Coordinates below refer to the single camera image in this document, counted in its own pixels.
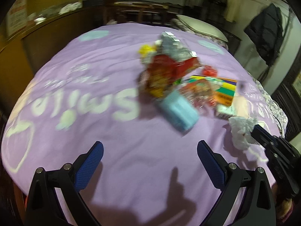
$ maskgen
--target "white pillow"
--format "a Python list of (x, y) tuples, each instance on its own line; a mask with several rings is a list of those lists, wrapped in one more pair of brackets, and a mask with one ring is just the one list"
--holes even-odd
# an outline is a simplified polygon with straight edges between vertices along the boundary
[(212, 36), (219, 40), (228, 42), (228, 39), (225, 37), (225, 35), (213, 25), (185, 15), (177, 15), (177, 17), (183, 24), (185, 24), (189, 29), (193, 30), (194, 32)]

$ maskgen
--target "crumpled plastic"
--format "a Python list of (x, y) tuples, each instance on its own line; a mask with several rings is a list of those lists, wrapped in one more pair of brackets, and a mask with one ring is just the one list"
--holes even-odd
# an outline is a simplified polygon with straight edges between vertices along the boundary
[(69, 3), (62, 7), (58, 14), (68, 13), (82, 7), (81, 2)]
[(258, 144), (251, 136), (251, 132), (257, 124), (257, 118), (247, 119), (241, 116), (235, 116), (229, 118), (229, 124), (231, 126), (233, 146), (236, 149), (247, 150), (251, 144)]

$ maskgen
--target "yellow object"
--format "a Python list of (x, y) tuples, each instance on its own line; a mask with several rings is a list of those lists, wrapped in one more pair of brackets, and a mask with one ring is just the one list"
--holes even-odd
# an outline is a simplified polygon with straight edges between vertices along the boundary
[(144, 44), (139, 49), (139, 53), (141, 54), (142, 58), (144, 58), (148, 53), (151, 53), (151, 52), (156, 52), (156, 47), (155, 46)]
[(161, 98), (163, 97), (163, 89), (154, 89), (150, 90), (150, 94), (153, 95), (155, 98)]

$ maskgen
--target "black jacket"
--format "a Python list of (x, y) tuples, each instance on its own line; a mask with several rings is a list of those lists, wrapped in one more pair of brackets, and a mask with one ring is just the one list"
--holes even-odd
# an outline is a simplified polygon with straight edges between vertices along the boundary
[(255, 44), (260, 57), (268, 66), (272, 66), (283, 42), (280, 8), (271, 3), (251, 21), (244, 32)]

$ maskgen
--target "blue gripper pad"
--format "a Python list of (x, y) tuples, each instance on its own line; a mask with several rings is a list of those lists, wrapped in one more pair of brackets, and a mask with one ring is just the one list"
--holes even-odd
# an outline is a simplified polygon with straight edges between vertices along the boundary
[(206, 169), (206, 172), (208, 173), (214, 187), (223, 190), (226, 183), (225, 173), (215, 159), (212, 150), (204, 140), (199, 141), (197, 150), (198, 156), (204, 168)]
[(103, 157), (103, 144), (97, 141), (93, 150), (88, 152), (88, 157), (75, 174), (74, 187), (77, 192), (87, 187), (96, 167)]

